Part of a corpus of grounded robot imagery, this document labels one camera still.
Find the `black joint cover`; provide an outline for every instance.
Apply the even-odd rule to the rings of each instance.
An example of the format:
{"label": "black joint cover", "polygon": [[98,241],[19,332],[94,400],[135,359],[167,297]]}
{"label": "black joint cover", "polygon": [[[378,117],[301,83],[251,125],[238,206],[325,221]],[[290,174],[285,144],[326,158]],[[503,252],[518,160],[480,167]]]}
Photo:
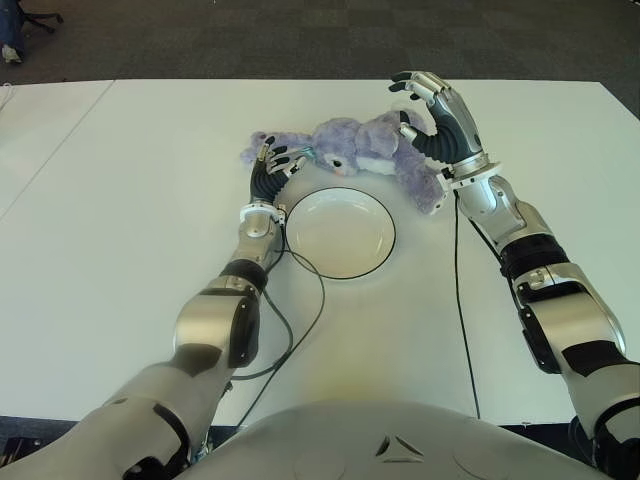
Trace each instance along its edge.
{"label": "black joint cover", "polygon": [[553,356],[551,345],[542,331],[540,322],[529,307],[520,310],[520,320],[524,326],[524,335],[529,350],[538,364],[538,368],[545,373],[560,373],[560,365]]}
{"label": "black joint cover", "polygon": [[500,256],[503,260],[501,272],[511,280],[538,267],[569,261],[555,237],[544,233],[511,242],[500,252]]}
{"label": "black joint cover", "polygon": [[258,298],[256,292],[247,286],[244,290],[236,290],[235,288],[205,288],[199,295],[218,295],[221,297],[254,297]]}
{"label": "black joint cover", "polygon": [[557,285],[549,285],[548,287],[533,290],[529,284],[520,285],[516,294],[520,303],[526,305],[540,300],[549,300],[551,298],[563,297],[573,293],[584,292],[584,287],[578,282],[559,283]]}
{"label": "black joint cover", "polygon": [[180,439],[180,447],[178,447],[178,450],[169,459],[169,462],[165,465],[162,471],[159,471],[157,469],[157,464],[153,465],[153,463],[150,463],[149,466],[151,467],[151,473],[155,473],[156,476],[150,475],[148,478],[153,478],[158,480],[174,478],[189,465],[188,455],[189,455],[189,447],[191,445],[191,442],[189,440],[189,434],[187,433],[187,429],[184,427],[180,419],[168,408],[157,403],[153,407],[153,411],[156,415],[158,415],[165,422],[167,422],[167,424],[173,429],[176,436]]}
{"label": "black joint cover", "polygon": [[620,443],[606,425],[596,431],[594,459],[599,470],[616,480],[640,477],[640,438]]}
{"label": "black joint cover", "polygon": [[453,178],[453,172],[448,168],[443,168],[442,170],[440,170],[440,173],[442,173],[442,176],[447,180]]}
{"label": "black joint cover", "polygon": [[612,365],[638,365],[620,353],[615,343],[608,340],[594,340],[565,348],[565,360],[574,372],[588,377],[596,370]]}
{"label": "black joint cover", "polygon": [[231,326],[229,368],[249,365],[258,353],[260,304],[256,297],[246,296],[238,303]]}
{"label": "black joint cover", "polygon": [[251,260],[240,259],[228,263],[220,273],[221,277],[225,275],[244,278],[255,285],[258,292],[262,292],[267,286],[267,273],[260,265]]}
{"label": "black joint cover", "polygon": [[122,475],[123,480],[170,480],[171,476],[155,457],[145,457]]}
{"label": "black joint cover", "polygon": [[173,358],[166,364],[195,377],[199,373],[216,366],[222,350],[213,345],[180,345]]}

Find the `black cable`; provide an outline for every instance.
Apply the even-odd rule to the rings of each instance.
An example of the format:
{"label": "black cable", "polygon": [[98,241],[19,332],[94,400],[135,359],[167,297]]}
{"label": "black cable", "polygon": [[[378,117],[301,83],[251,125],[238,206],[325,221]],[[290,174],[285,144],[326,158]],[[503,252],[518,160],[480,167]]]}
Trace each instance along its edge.
{"label": "black cable", "polygon": [[287,336],[288,336],[287,348],[284,351],[284,353],[280,355],[278,359],[275,362],[273,362],[273,364],[270,367],[267,367],[264,370],[260,370],[259,372],[256,372],[256,373],[250,373],[248,375],[234,375],[233,377],[231,377],[231,380],[253,380],[255,378],[262,377],[263,375],[266,375],[269,372],[273,372],[278,367],[278,365],[280,365],[280,363],[287,357],[287,355],[291,352],[291,349],[293,348],[293,329],[291,328],[291,324],[289,323],[287,318],[284,316],[284,314],[280,311],[280,309],[275,305],[275,303],[273,303],[273,300],[271,300],[271,297],[269,296],[266,290],[264,291],[263,295],[265,300],[273,310],[273,312],[280,319],[280,321],[284,325],[284,328],[287,330]]}
{"label": "black cable", "polygon": [[485,234],[482,232],[482,230],[480,230],[480,227],[478,227],[478,224],[476,222],[474,222],[473,220],[471,220],[471,219],[469,219],[469,223],[471,224],[473,229],[478,233],[478,235],[480,235],[480,238],[482,238],[482,240],[484,241],[485,245],[487,247],[489,247],[489,250],[491,250],[491,253],[493,253],[493,256],[496,257],[496,260],[498,261],[500,266],[502,266],[502,264],[504,263],[502,261],[502,258],[500,258],[500,255],[498,255],[498,252],[496,252],[496,249],[491,244],[491,241],[485,236]]}
{"label": "black cable", "polygon": [[[285,229],[283,226],[280,226],[280,251],[279,251],[279,255],[278,258],[276,258],[276,260],[267,267],[267,269],[265,270],[265,273],[268,275],[269,272],[271,272],[271,270],[274,269],[274,267],[280,263],[280,260],[282,260],[282,256],[284,255],[284,246],[286,243],[286,237],[285,237]],[[254,378],[258,378],[261,377],[263,375],[266,375],[269,372],[272,372],[277,366],[278,364],[282,361],[282,359],[287,355],[287,353],[289,353],[291,351],[291,348],[293,346],[293,330],[291,329],[291,324],[289,323],[289,321],[286,319],[286,317],[282,314],[282,312],[278,309],[278,307],[276,307],[276,305],[273,303],[273,300],[271,300],[271,297],[269,296],[269,293],[265,290],[263,292],[264,298],[267,301],[267,303],[269,304],[269,306],[273,309],[273,312],[276,314],[276,316],[278,317],[278,319],[282,322],[282,324],[284,325],[284,328],[287,330],[287,336],[289,338],[289,343],[287,345],[287,349],[285,350],[285,352],[280,355],[280,357],[278,357],[278,359],[270,366],[265,368],[264,370],[260,370],[259,372],[255,372],[255,373],[250,373],[248,375],[234,375],[231,377],[231,380],[253,380]]]}
{"label": "black cable", "polygon": [[[456,199],[457,199],[458,198],[458,192],[455,192],[455,195],[456,195]],[[493,253],[493,256],[496,257],[496,260],[500,264],[500,268],[502,268],[504,266],[504,261],[502,260],[502,258],[498,254],[498,252],[496,251],[496,249],[493,246],[493,244],[491,243],[491,241],[482,232],[482,230],[480,230],[480,227],[478,227],[478,224],[476,222],[474,222],[473,220],[471,220],[469,218],[469,223],[471,224],[473,229],[476,231],[476,233],[480,236],[480,238],[485,243],[485,245],[489,248],[489,250],[491,250],[491,253]],[[509,286],[509,292],[511,293],[511,299],[513,300],[514,305],[516,306],[516,308],[518,310],[520,310],[520,302],[518,301],[518,297],[516,296],[516,292],[513,289],[513,284],[511,283],[511,280],[508,279],[508,278],[507,278],[507,285]]]}
{"label": "black cable", "polygon": [[320,301],[320,308],[318,309],[318,313],[317,313],[316,317],[311,322],[311,325],[309,325],[309,327],[305,331],[304,335],[302,335],[302,337],[300,337],[300,340],[298,340],[298,342],[293,346],[293,348],[289,352],[285,352],[280,357],[280,359],[276,362],[277,365],[276,364],[273,365],[274,368],[273,368],[273,371],[271,372],[271,375],[269,375],[269,378],[267,378],[267,381],[264,382],[264,385],[262,385],[262,388],[258,392],[258,395],[256,396],[256,398],[253,400],[253,402],[251,403],[251,405],[249,406],[249,408],[247,409],[245,414],[242,416],[240,421],[236,424],[236,429],[240,428],[242,426],[242,424],[244,423],[244,421],[249,416],[249,414],[251,414],[251,412],[253,411],[255,406],[260,401],[260,398],[262,398],[262,395],[264,394],[265,390],[267,389],[267,387],[271,383],[271,380],[273,380],[273,377],[275,377],[276,373],[278,373],[280,371],[280,369],[282,368],[282,366],[286,363],[286,361],[289,358],[291,358],[291,356],[295,353],[295,351],[298,349],[300,344],[307,338],[307,336],[309,336],[309,334],[311,333],[311,330],[313,330],[313,328],[316,326],[316,324],[318,323],[318,320],[320,320],[320,317],[322,316],[322,312],[324,311],[324,304],[325,304],[325,300],[326,300],[326,290],[324,288],[324,281],[322,280],[322,275],[320,274],[320,272],[318,272],[318,269],[306,257],[304,257],[303,255],[301,255],[299,253],[294,252],[293,250],[282,249],[281,252],[282,253],[284,253],[284,252],[290,253],[294,257],[298,257],[298,258],[301,258],[302,260],[304,260],[311,267],[311,269],[313,270],[313,273],[316,275],[316,277],[318,277],[318,281],[320,282],[320,288],[322,290],[322,298],[321,298],[321,301]]}
{"label": "black cable", "polygon": [[455,192],[456,203],[455,203],[455,239],[454,239],[454,248],[453,248],[453,268],[455,271],[456,277],[456,303],[458,304],[458,315],[460,317],[460,327],[462,328],[462,338],[464,340],[464,349],[467,354],[467,365],[469,366],[469,374],[471,376],[471,388],[473,389],[473,401],[476,405],[476,415],[478,420],[480,419],[480,403],[478,402],[478,392],[476,391],[476,380],[473,374],[473,367],[471,366],[471,353],[469,352],[469,342],[467,341],[467,330],[464,326],[464,317],[462,316],[462,303],[460,302],[460,275],[458,271],[458,230],[459,230],[459,215],[458,215],[458,204],[460,202],[460,197],[458,197],[458,192]]}

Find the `plush toy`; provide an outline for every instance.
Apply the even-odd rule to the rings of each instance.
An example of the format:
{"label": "plush toy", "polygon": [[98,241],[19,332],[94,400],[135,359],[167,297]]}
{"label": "plush toy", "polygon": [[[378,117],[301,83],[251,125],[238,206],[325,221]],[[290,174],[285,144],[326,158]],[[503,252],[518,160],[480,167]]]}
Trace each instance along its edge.
{"label": "plush toy", "polygon": [[[412,110],[406,112],[412,125],[426,131],[420,115]],[[353,118],[334,118],[319,125],[311,135],[256,132],[241,158],[247,163],[255,160],[258,149],[270,135],[276,138],[275,145],[311,146],[316,165],[338,175],[355,175],[360,170],[395,175],[416,207],[432,214],[445,198],[445,190],[437,177],[439,171],[426,165],[424,155],[400,135],[399,128],[400,112],[390,111],[366,123]]]}

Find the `white table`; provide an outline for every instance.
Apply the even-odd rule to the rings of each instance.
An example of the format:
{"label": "white table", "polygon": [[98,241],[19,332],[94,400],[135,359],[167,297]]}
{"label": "white table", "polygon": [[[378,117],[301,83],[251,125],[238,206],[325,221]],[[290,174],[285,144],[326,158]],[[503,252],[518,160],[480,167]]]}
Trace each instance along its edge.
{"label": "white table", "polygon": [[0,112],[0,218],[111,84],[13,87],[11,100]]}
{"label": "white table", "polygon": [[[640,358],[639,229],[631,221],[640,123],[599,84],[453,84],[493,159],[590,275],[620,318],[629,356]],[[331,117],[367,120],[409,105],[385,86],[117,81],[0,221],[0,361],[19,365],[4,372],[0,414],[79,419],[140,368],[167,358],[181,305],[235,246],[249,176],[237,156],[249,134],[310,131]],[[473,414],[454,300],[451,202],[425,218],[389,179],[341,179],[314,168],[283,198],[293,204],[328,185],[379,198],[396,222],[396,248],[373,274],[328,282],[317,330],[251,418],[335,397],[415,400]],[[483,418],[567,421],[562,381],[535,367],[497,266],[464,222],[461,274]],[[271,275],[272,296],[298,335],[317,308],[316,282],[290,260]],[[266,307],[263,320],[256,369],[285,344]],[[234,423],[260,386],[237,384],[215,422]]]}

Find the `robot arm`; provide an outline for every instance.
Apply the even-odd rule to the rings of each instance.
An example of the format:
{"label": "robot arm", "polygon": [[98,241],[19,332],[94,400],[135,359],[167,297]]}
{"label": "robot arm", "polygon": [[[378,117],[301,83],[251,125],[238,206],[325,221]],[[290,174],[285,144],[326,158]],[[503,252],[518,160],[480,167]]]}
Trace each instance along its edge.
{"label": "robot arm", "polygon": [[231,376],[258,349],[259,299],[281,246],[278,192],[307,151],[265,142],[241,210],[238,246],[220,275],[183,307],[175,354],[124,385],[43,450],[0,470],[2,479],[169,479],[197,453]]}
{"label": "robot arm", "polygon": [[624,356],[618,321],[578,265],[570,262],[538,211],[519,200],[484,153],[460,95],[431,73],[395,75],[391,91],[424,99],[438,132],[403,116],[400,132],[443,173],[460,209],[489,237],[515,292],[523,333],[538,366],[561,374],[593,444],[593,462],[615,478],[640,475],[640,364]]}

